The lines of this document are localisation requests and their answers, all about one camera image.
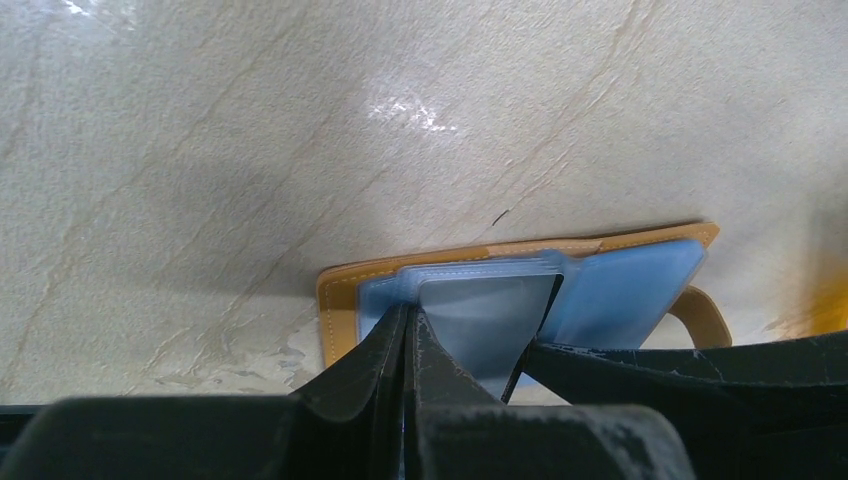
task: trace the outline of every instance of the leather strap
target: leather strap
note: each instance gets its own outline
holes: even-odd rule
[[[695,348],[729,347],[730,330],[713,299],[702,290],[688,286],[668,311],[683,323]]]

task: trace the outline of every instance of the black plastic object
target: black plastic object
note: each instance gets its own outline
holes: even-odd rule
[[[24,427],[38,413],[40,407],[35,406],[0,406],[0,465],[12,448]]]
[[[12,444],[0,479],[687,479],[690,457],[699,478],[848,478],[846,342],[533,344],[517,371],[602,405],[508,407],[445,352],[421,310],[399,306],[289,396],[0,410],[0,446]]]
[[[524,370],[573,404],[660,412],[699,478],[848,478],[848,333],[709,350],[534,344]]]

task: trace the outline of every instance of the wallet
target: wallet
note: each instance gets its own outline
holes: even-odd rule
[[[385,304],[398,301],[421,304],[434,325],[439,341],[449,352],[451,349],[456,351],[456,347],[450,344],[451,339],[471,334],[467,330],[474,325],[472,317],[475,315],[481,316],[478,322],[485,319],[488,328],[478,328],[475,335],[488,331],[503,338],[507,332],[492,326],[500,325],[495,320],[505,318],[504,312],[507,311],[511,311],[513,317],[518,314],[516,312],[526,314],[526,321],[513,318],[509,327],[513,329],[509,331],[510,335],[521,333],[516,335],[515,345],[522,344],[522,349],[537,333],[540,338],[554,343],[581,345],[588,342],[598,347],[616,345],[611,348],[633,348],[634,339],[641,338],[638,340],[641,343],[666,311],[683,322],[696,347],[728,346],[731,343],[729,331],[712,300],[694,287],[683,287],[703,260],[704,251],[718,231],[718,226],[713,223],[696,223],[602,238],[547,239],[466,247],[330,268],[319,276],[317,285],[325,364],[331,365],[350,351],[373,327],[375,318],[379,319],[382,315]],[[419,265],[427,266],[404,269]],[[658,268],[677,268],[679,271],[668,276],[658,274]],[[445,275],[434,275],[439,272]],[[663,278],[672,279],[670,281],[677,286],[669,289],[669,285],[656,282]],[[558,285],[560,293],[541,300],[545,296],[543,292],[547,291],[547,297],[551,296],[553,285],[557,282],[561,282]],[[665,298],[665,301],[643,301],[652,294]],[[604,298],[610,295],[629,300],[604,302]],[[497,299],[502,300],[500,308],[493,307],[499,305]],[[634,305],[653,310],[637,315],[632,309]],[[616,306],[620,315],[610,316]],[[544,310],[541,317],[546,318],[541,330],[541,319],[537,316],[539,309]],[[456,316],[457,312],[465,312],[467,321],[440,321],[443,317]],[[633,319],[639,316],[651,320],[598,321],[601,317]],[[564,317],[568,317],[569,321],[556,320]],[[443,330],[453,328],[455,331],[439,335],[438,324],[443,325]],[[468,362],[472,363],[474,359],[480,363],[481,358],[493,358],[477,354],[467,356]],[[494,378],[500,375],[494,372],[502,372],[504,368],[497,362],[483,363],[471,365],[469,371],[477,370],[482,372],[483,378]]]

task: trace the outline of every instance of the stitching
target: stitching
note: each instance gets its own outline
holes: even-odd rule
[[[615,249],[636,247],[636,246],[639,246],[639,245],[648,245],[648,244],[653,244],[653,243],[666,242],[666,241],[669,241],[669,240],[676,240],[676,239],[679,239],[679,238],[701,237],[701,236],[707,235],[707,234],[709,234],[709,232],[706,231],[706,230],[703,230],[703,231],[695,232],[695,233],[673,235],[671,237],[645,240],[643,242],[626,243],[624,245],[615,245]],[[704,245],[704,247],[707,246],[706,238],[701,238],[700,241],[701,241],[701,244]],[[586,247],[583,246],[583,245],[572,245],[572,246],[567,246],[567,247],[551,248],[550,250],[576,250],[576,249],[582,249],[582,248],[586,248]],[[507,253],[538,252],[539,250],[546,250],[546,249],[545,248],[524,248],[524,249],[521,249],[519,247],[517,249],[500,250],[500,251],[498,251],[497,255],[499,256],[499,255],[507,254]],[[603,251],[604,251],[603,250],[603,240],[601,240],[601,245],[598,247],[598,253],[601,253]],[[482,260],[482,259],[485,259],[485,258],[492,258],[492,255],[484,255],[482,257],[472,257],[472,258],[460,258],[460,259],[452,260],[452,261],[453,262],[468,262],[468,261],[471,261],[471,260]],[[362,278],[371,278],[371,277],[376,277],[378,275],[386,275],[386,274],[389,274],[389,273],[392,273],[392,270],[385,270],[385,271],[382,271],[382,272],[374,272],[374,273],[366,273],[366,274],[362,274],[362,275],[357,275],[355,277],[341,278],[339,280],[336,280],[334,282],[327,283],[327,284],[324,285],[324,300],[327,304],[327,311],[325,313],[325,318],[327,319],[327,331],[330,334],[330,358],[332,359],[333,362],[336,361],[336,345],[335,345],[335,339],[334,339],[334,335],[333,335],[333,316],[332,316],[333,310],[330,307],[330,287],[332,287],[333,285],[336,285],[338,283],[347,283],[347,282],[359,280],[359,279],[362,279]]]
[[[435,275],[477,275],[477,274],[482,275],[484,273],[515,273],[516,271],[518,271],[518,270],[487,270],[487,271],[462,270],[462,271],[458,271],[458,272],[433,272],[433,273],[428,273],[427,275],[433,275],[433,276],[435,276]],[[526,275],[525,273],[521,273],[520,271],[518,271],[518,272],[520,273],[520,275],[518,275],[518,276],[525,276]]]
[[[614,247],[615,247],[616,250],[618,250],[620,248],[637,247],[639,245],[648,245],[648,244],[665,242],[665,241],[668,241],[668,240],[677,240],[678,238],[700,237],[701,235],[706,235],[707,233],[709,233],[709,232],[702,231],[702,232],[695,232],[695,233],[685,234],[685,235],[674,235],[672,237],[658,238],[658,239],[653,239],[653,240],[645,240],[643,242],[625,243],[624,245],[614,245]],[[702,245],[704,245],[705,247],[707,246],[706,245],[706,243],[707,243],[706,239],[701,238],[700,241],[701,241]]]
[[[392,281],[392,279],[391,279],[391,278],[387,278],[387,279],[385,279],[385,280],[380,280],[379,282],[374,282],[373,286],[375,286],[375,287],[379,287],[380,285],[385,285],[385,284],[387,284],[387,283],[389,283],[389,282],[391,282],[391,281]]]

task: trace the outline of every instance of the yellow object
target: yellow object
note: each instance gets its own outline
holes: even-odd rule
[[[807,315],[808,336],[848,328],[848,266],[819,279],[813,286]]]

